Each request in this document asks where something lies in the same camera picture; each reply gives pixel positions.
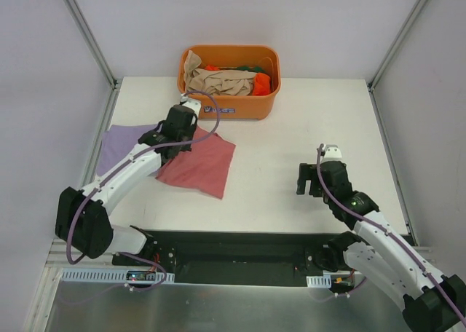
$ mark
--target green cloth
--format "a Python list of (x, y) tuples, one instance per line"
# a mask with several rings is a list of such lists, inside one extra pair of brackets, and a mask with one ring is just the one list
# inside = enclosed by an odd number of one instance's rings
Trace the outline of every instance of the green cloth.
[(237, 68), (235, 68), (235, 70), (249, 71), (249, 72), (261, 72), (267, 75), (267, 72), (265, 72), (263, 68), (261, 68), (260, 66), (254, 66), (253, 68), (250, 68), (249, 66), (243, 65), (243, 66), (238, 66)]

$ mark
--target purple cloth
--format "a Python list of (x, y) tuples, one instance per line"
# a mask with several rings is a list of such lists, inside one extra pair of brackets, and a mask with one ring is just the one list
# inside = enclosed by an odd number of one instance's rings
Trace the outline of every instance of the purple cloth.
[(100, 155), (95, 172), (102, 176), (113, 166), (120, 162), (138, 143), (138, 139), (157, 125), (145, 126), (117, 126), (113, 124), (107, 132), (104, 132)]

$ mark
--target gray floor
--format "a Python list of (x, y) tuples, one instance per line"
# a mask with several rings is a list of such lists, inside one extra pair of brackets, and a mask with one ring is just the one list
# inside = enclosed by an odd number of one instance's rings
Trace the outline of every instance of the gray floor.
[[(58, 294), (81, 301), (109, 287), (61, 282)], [(398, 308), (370, 282), (350, 299), (328, 291), (214, 285), (162, 285), (145, 293), (115, 288), (85, 304), (55, 299), (48, 332), (409, 331)]]

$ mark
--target orange cloth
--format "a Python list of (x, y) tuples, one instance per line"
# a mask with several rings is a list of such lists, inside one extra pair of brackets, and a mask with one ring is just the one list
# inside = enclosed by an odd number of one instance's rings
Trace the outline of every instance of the orange cloth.
[(257, 75), (254, 76), (254, 89), (252, 95), (268, 95), (270, 93), (270, 76), (258, 72)]
[(214, 65), (207, 65), (204, 70), (209, 70), (209, 71), (220, 71), (220, 68), (214, 66)]

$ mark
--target orange bin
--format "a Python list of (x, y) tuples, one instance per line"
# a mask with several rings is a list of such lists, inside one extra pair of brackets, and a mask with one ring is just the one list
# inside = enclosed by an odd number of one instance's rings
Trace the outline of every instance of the orange bin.
[[(202, 67), (214, 65), (219, 68), (236, 68), (239, 66), (260, 66), (271, 79), (269, 95), (214, 95), (221, 109), (222, 119), (264, 119), (274, 105), (274, 99), (280, 90), (280, 65), (277, 53), (265, 46), (200, 45), (188, 48), (181, 56), (178, 72), (178, 89), (186, 91), (184, 83), (184, 61), (188, 51), (192, 50), (202, 59)], [(202, 103), (200, 119), (215, 119), (215, 106), (206, 95), (190, 95)]]

